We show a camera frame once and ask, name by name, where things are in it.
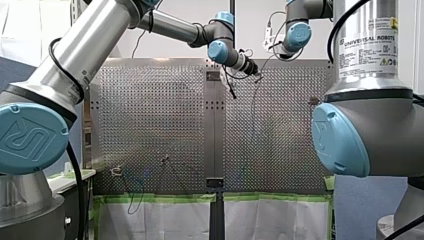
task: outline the pegboard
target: pegboard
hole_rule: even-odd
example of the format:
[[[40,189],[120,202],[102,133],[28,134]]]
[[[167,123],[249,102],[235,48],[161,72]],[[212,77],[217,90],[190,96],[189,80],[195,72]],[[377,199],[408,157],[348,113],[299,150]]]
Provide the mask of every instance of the pegboard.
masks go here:
[[[327,61],[270,60],[260,85],[236,80],[236,100],[206,81],[211,71],[205,59],[105,63],[90,92],[95,194],[204,193],[214,174],[226,191],[324,192],[309,100],[331,85]],[[112,177],[117,166],[123,177]]]
[[[91,88],[98,105],[96,194],[205,192],[205,66],[205,60],[121,59],[101,68]],[[118,166],[123,176],[112,177]]]
[[[270,60],[258,84],[236,80],[240,97],[227,95],[226,191],[324,192],[329,173],[313,148],[311,116],[331,73],[327,61]]]

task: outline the black wire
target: black wire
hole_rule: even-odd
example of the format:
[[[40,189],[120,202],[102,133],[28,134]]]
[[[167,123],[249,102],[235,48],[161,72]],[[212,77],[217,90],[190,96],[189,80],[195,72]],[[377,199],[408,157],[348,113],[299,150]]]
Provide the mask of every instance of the black wire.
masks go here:
[[[81,171],[79,168],[77,157],[75,156],[74,150],[72,149],[72,145],[68,142],[68,146],[66,147],[66,151],[68,152],[69,159],[72,164],[72,168],[74,169],[75,179],[77,182],[77,190],[78,190],[78,209],[79,209],[79,225],[78,225],[78,240],[84,239],[84,230],[85,230],[85,201],[84,201],[84,182],[82,181]]]
[[[414,96],[415,99],[417,99],[417,100],[419,100],[421,102],[424,102],[424,98],[422,98],[420,95],[414,93],[413,96]]]
[[[274,15],[276,15],[276,14],[286,14],[286,12],[283,12],[283,11],[276,11],[276,12],[273,12],[273,13],[269,16],[269,18],[268,18],[268,22],[269,22],[269,23],[272,21],[272,17],[274,17]]]
[[[245,77],[235,77],[235,76],[233,76],[233,75],[231,75],[227,72],[227,67],[225,65],[222,65],[222,68],[224,68],[226,76],[230,76],[231,78],[234,78],[234,79],[237,79],[237,80],[243,80],[243,79],[250,77],[250,75],[246,75]]]
[[[343,27],[347,19],[349,19],[352,14],[354,14],[359,8],[361,8],[363,5],[368,3],[370,0],[360,0],[359,2],[355,3],[347,12],[343,14],[343,16],[336,22],[336,24],[333,27],[333,30],[331,30],[330,37],[328,38],[327,42],[327,54],[328,58],[330,59],[331,63],[334,63],[333,58],[333,39],[335,36],[339,33],[340,29]]]
[[[161,0],[158,5],[156,6],[156,9],[159,9],[160,5],[162,4],[163,0]],[[149,20],[149,33],[152,32],[153,30],[153,23],[154,23],[154,17],[153,17],[153,10],[155,10],[155,8],[150,9],[149,14],[150,14],[150,20]],[[131,54],[131,58],[134,58],[135,52],[137,51],[138,45],[140,44],[140,39],[144,36],[144,34],[146,34],[147,30],[144,30],[140,36],[137,39],[137,43],[134,47],[133,53]]]
[[[264,74],[263,71],[265,69],[266,64],[269,62],[269,60],[271,60],[271,58],[273,58],[274,55],[271,55],[265,62],[264,65],[262,65],[261,68],[261,77],[259,79],[257,79],[257,81],[255,81],[255,84],[258,83],[260,80],[262,80],[264,78]],[[261,86],[261,82],[259,82],[259,84],[256,85],[255,91],[253,92],[253,98],[252,98],[252,103],[250,104],[250,115],[252,118],[252,135],[251,135],[251,143],[253,145],[253,141],[255,140],[255,135],[256,135],[256,95],[258,93],[259,87]]]
[[[72,76],[71,73],[69,73],[68,71],[66,71],[62,65],[59,63],[59,61],[57,60],[56,56],[54,55],[54,45],[60,41],[61,38],[56,38],[54,39],[50,45],[49,45],[49,55],[50,58],[53,60],[54,64],[56,65],[57,68],[59,68],[59,70],[65,74],[65,76],[67,76],[69,78],[69,80],[72,81],[72,83],[74,83],[74,85],[77,87],[78,93],[80,95],[80,99],[78,100],[77,103],[82,102],[82,100],[84,100],[84,89],[82,88],[81,84],[78,82],[77,79],[75,79],[74,76]]]
[[[131,58],[134,58],[135,52],[137,51],[138,45],[140,44],[140,39],[144,36],[144,34],[146,34],[146,30],[144,30],[143,33],[141,33],[141,35],[138,37],[137,44],[135,45],[133,53],[131,54]]]
[[[200,23],[193,23],[193,25],[198,25],[202,28],[202,37],[205,40],[205,42],[207,44],[209,44],[208,35],[206,34],[205,26],[203,26]],[[194,42],[197,42],[198,39],[199,39],[199,32],[197,32],[197,38],[196,38],[196,41],[194,41]]]
[[[418,226],[418,225],[420,225],[422,223],[424,223],[424,215],[421,216],[421,217],[418,217],[414,221],[408,223],[404,227],[402,227],[399,230],[397,230],[396,232],[392,233],[390,236],[388,236],[384,240],[393,240],[393,239],[399,237],[400,235],[406,233],[407,231],[413,229],[414,227],[416,227],[416,226]]]
[[[234,92],[233,87],[231,86],[230,82],[228,81],[228,73],[227,73],[227,67],[223,66],[225,71],[225,79],[227,80],[227,85],[230,87],[230,93],[233,96],[233,99],[237,99],[236,93]]]
[[[128,207],[128,210],[127,210],[128,215],[134,215],[136,212],[138,212],[138,209],[141,206],[141,202],[143,201],[143,197],[144,197],[144,181],[143,181],[143,184],[141,185],[141,187],[142,187],[142,190],[141,190],[142,193],[141,193],[140,201],[138,202],[137,208],[133,212],[131,212],[130,210],[131,210],[131,207],[132,207],[133,202],[134,202],[135,193],[133,193],[132,196],[131,196],[130,206]]]

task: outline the cable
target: cable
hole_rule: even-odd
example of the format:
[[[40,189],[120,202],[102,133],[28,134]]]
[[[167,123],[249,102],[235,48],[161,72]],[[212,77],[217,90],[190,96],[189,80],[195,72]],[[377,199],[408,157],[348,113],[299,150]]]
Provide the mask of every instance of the cable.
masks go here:
[[[82,181],[81,171],[78,165],[77,157],[75,156],[74,150],[72,149],[72,145],[68,142],[68,146],[66,147],[66,151],[68,152],[69,159],[71,161],[72,167],[74,168],[75,179],[77,182],[77,190],[78,190],[78,209],[79,209],[79,225],[78,225],[78,240],[84,239],[84,230],[85,230],[85,201],[84,201],[84,182]]]
[[[352,14],[354,14],[359,8],[361,8],[363,5],[365,5],[369,1],[370,0],[360,0],[359,2],[355,3],[355,5],[353,5],[349,10],[347,10],[347,12],[345,12],[343,16],[334,25],[333,30],[331,30],[330,37],[328,38],[328,42],[327,42],[327,54],[331,63],[334,63],[333,53],[332,53],[333,39],[339,33],[340,29],[343,27],[347,19],[349,19],[349,17],[352,16]]]
[[[250,75],[246,75],[244,77],[236,77],[236,76],[233,76],[233,75],[231,75],[230,73],[227,72],[227,67],[225,65],[222,65],[222,68],[224,68],[225,75],[226,76],[230,76],[233,79],[243,80],[243,79],[246,79],[246,78],[250,77]]]
[[[65,76],[67,76],[69,78],[69,80],[72,81],[72,83],[77,87],[78,93],[80,95],[80,99],[78,100],[77,104],[82,102],[82,100],[84,100],[84,89],[82,88],[81,84],[78,82],[78,80],[72,76],[71,73],[69,73],[68,71],[66,71],[62,65],[59,63],[59,61],[57,60],[56,56],[54,55],[54,45],[60,41],[60,39],[62,38],[56,38],[54,39],[50,45],[49,45],[49,55],[50,58],[53,60],[54,64],[56,65],[57,68],[59,68],[59,70],[65,74]]]
[[[264,78],[264,75],[263,75],[264,68],[265,68],[266,64],[269,62],[269,60],[271,60],[271,58],[273,58],[273,57],[275,57],[275,56],[274,55],[269,56],[269,58],[265,61],[264,65],[262,65],[261,71],[260,71],[261,76],[258,79],[255,80],[255,84],[258,83],[259,81],[261,81]]]
[[[161,0],[159,3],[158,3],[158,5],[156,6],[156,9],[159,9],[159,7],[160,7],[160,5],[162,4],[162,2],[163,2],[163,0]],[[152,30],[153,30],[153,23],[154,23],[154,17],[153,17],[153,10],[154,10],[155,8],[153,7],[152,9],[150,9],[149,10],[149,14],[150,14],[150,20],[149,20],[149,33],[150,32],[152,32]],[[137,43],[136,43],[136,45],[135,45],[135,47],[134,47],[134,50],[133,50],[133,52],[132,52],[132,54],[131,54],[131,58],[134,58],[134,55],[135,55],[135,52],[137,51],[137,48],[138,48],[138,45],[140,44],[140,39],[144,36],[144,34],[146,34],[146,31],[147,30],[144,30],[141,34],[140,34],[140,36],[138,37],[138,39],[137,39]]]
[[[131,212],[130,210],[134,202],[134,196],[135,196],[135,193],[133,193],[131,196],[130,206],[128,207],[128,210],[127,210],[128,215],[134,215],[136,212],[138,212],[138,209],[140,208],[141,202],[143,201],[143,197],[144,197],[144,183],[142,184],[141,197],[140,197],[140,201],[138,202],[137,208],[133,212]]]
[[[421,101],[421,102],[424,102],[424,98],[422,98],[422,97],[421,97],[421,96],[419,96],[418,94],[415,94],[415,93],[414,93],[414,95],[413,95],[413,96],[414,96],[414,98],[415,98],[415,99],[417,99],[417,100],[419,100],[419,101]]]
[[[328,0],[326,2],[327,2],[327,5],[328,5],[328,8],[330,8],[331,12],[333,13],[333,0]]]
[[[397,237],[399,237],[400,235],[406,233],[407,231],[413,229],[414,227],[420,225],[424,223],[424,215],[421,217],[418,217],[417,219],[415,219],[414,221],[408,223],[407,225],[405,225],[404,227],[400,228],[399,230],[397,230],[396,232],[392,233],[390,236],[388,236],[385,240],[393,240]]]
[[[198,25],[198,26],[200,26],[202,28],[202,37],[205,40],[205,42],[207,44],[209,44],[208,35],[206,34],[205,26],[203,26],[200,23],[193,23],[193,25]],[[197,38],[196,38],[196,40],[194,42],[197,42],[198,39],[199,39],[199,32],[197,32]]]
[[[228,73],[227,73],[227,67],[223,65],[224,71],[225,71],[225,79],[227,80],[227,85],[230,87],[230,93],[233,96],[233,99],[237,99],[236,93],[234,92],[233,86],[230,84],[230,81],[228,81]]]
[[[268,18],[268,26],[269,27],[271,27],[271,20],[272,20],[272,17],[274,17],[274,15],[276,15],[276,14],[286,14],[286,12],[283,12],[283,11],[276,11],[276,12],[273,12],[270,16],[269,16],[269,18]]]

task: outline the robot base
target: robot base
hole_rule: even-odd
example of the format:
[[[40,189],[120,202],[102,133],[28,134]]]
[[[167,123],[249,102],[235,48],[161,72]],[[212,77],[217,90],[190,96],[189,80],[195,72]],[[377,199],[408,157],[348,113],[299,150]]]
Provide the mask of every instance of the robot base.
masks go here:
[[[1,239],[63,240],[65,239],[65,207],[62,196],[52,200],[47,210],[0,223]]]

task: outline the white wall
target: white wall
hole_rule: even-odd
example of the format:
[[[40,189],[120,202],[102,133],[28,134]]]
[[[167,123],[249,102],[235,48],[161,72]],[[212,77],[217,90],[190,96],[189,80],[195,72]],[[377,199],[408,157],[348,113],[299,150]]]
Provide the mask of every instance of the white wall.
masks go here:
[[[414,88],[417,93],[424,94],[424,3],[421,0],[417,0],[416,3],[417,23],[416,29],[416,46],[415,46],[415,71],[414,73]]]

